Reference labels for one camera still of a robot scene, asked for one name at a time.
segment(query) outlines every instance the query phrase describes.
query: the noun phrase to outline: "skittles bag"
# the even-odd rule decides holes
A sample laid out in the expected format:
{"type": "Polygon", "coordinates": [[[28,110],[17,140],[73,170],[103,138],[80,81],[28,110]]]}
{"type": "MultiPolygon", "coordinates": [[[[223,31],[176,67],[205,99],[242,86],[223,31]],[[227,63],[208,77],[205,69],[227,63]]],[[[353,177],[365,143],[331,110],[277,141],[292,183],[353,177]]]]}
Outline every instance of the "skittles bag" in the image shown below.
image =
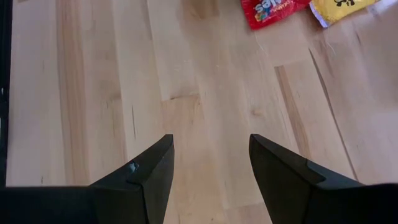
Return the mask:
{"type": "Polygon", "coordinates": [[[241,2],[250,28],[260,29],[305,8],[310,0],[241,0],[241,2]]]}

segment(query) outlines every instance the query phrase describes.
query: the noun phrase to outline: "wooden floor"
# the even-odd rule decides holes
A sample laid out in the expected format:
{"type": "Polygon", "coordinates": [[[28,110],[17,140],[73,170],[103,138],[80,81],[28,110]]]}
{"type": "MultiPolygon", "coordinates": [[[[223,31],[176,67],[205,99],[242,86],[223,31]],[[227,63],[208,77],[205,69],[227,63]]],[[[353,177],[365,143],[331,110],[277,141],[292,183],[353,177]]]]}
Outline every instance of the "wooden floor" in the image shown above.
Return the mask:
{"type": "Polygon", "coordinates": [[[15,0],[7,184],[89,184],[165,133],[165,223],[271,223],[251,133],[398,182],[397,21],[396,0],[257,32],[239,0],[15,0]]]}

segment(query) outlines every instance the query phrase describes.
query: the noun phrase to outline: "hardwood floor plank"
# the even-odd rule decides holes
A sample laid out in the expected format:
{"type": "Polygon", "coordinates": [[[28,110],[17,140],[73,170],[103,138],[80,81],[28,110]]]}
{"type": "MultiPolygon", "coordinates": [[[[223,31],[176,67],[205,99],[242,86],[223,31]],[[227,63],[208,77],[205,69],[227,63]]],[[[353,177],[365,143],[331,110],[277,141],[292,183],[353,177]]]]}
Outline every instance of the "hardwood floor plank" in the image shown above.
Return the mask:
{"type": "Polygon", "coordinates": [[[123,109],[110,0],[80,1],[90,182],[126,162],[123,109]]]}
{"type": "Polygon", "coordinates": [[[113,1],[115,41],[127,158],[164,134],[162,106],[146,0],[113,1]]]}
{"type": "Polygon", "coordinates": [[[268,53],[273,66],[296,62],[308,55],[307,40],[296,24],[296,19],[295,15],[291,15],[254,33],[259,47],[268,53]]]}
{"type": "Polygon", "coordinates": [[[55,1],[14,1],[7,185],[66,184],[55,1]]]}
{"type": "Polygon", "coordinates": [[[229,224],[272,224],[264,203],[246,205],[226,211],[229,224]]]}
{"type": "Polygon", "coordinates": [[[180,216],[175,205],[174,199],[174,182],[172,183],[172,188],[170,190],[169,201],[167,202],[166,213],[164,216],[163,224],[174,224],[181,223],[180,216]]]}
{"type": "Polygon", "coordinates": [[[147,2],[162,100],[197,94],[192,52],[181,26],[190,9],[182,0],[147,2]]]}
{"type": "Polygon", "coordinates": [[[65,170],[69,185],[90,183],[86,98],[78,3],[57,0],[57,52],[65,170]]]}
{"type": "Polygon", "coordinates": [[[164,101],[164,125],[174,135],[173,191],[180,223],[226,223],[199,96],[164,101]]]}
{"type": "Polygon", "coordinates": [[[300,154],[354,178],[312,59],[275,68],[300,154]]]}

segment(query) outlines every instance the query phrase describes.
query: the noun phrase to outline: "candy bag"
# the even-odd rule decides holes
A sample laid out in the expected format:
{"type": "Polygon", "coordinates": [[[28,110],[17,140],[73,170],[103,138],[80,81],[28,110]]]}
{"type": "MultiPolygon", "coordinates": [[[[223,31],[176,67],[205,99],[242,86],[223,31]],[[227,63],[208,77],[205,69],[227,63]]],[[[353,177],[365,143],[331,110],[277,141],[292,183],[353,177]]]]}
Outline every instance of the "candy bag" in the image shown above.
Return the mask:
{"type": "Polygon", "coordinates": [[[251,29],[273,24],[305,8],[311,0],[241,0],[251,29]]]}
{"type": "Polygon", "coordinates": [[[323,27],[379,0],[312,0],[311,11],[323,27]]]}

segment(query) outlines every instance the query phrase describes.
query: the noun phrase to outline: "black frame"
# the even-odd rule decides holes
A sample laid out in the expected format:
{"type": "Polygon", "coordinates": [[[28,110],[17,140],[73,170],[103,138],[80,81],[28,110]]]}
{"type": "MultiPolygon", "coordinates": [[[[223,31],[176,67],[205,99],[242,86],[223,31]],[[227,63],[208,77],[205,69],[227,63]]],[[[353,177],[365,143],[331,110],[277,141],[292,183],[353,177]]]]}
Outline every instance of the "black frame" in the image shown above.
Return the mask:
{"type": "Polygon", "coordinates": [[[0,187],[6,186],[12,0],[0,1],[0,187]]]}
{"type": "Polygon", "coordinates": [[[171,134],[87,187],[0,189],[1,223],[161,224],[174,174],[171,134]]]}
{"type": "Polygon", "coordinates": [[[398,185],[365,186],[258,134],[250,160],[273,224],[398,223],[398,185]]]}

